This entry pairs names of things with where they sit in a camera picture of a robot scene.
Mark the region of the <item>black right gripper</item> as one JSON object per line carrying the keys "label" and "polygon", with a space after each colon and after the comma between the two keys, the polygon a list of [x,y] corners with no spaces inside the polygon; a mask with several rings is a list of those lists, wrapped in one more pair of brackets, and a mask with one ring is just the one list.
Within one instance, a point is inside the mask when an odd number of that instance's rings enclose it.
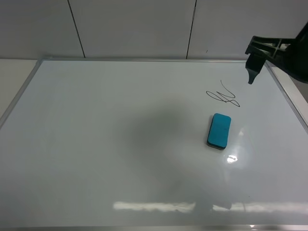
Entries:
{"label": "black right gripper", "polygon": [[253,84],[265,61],[269,61],[299,82],[308,82],[308,25],[296,38],[253,36],[246,51],[248,84]]}

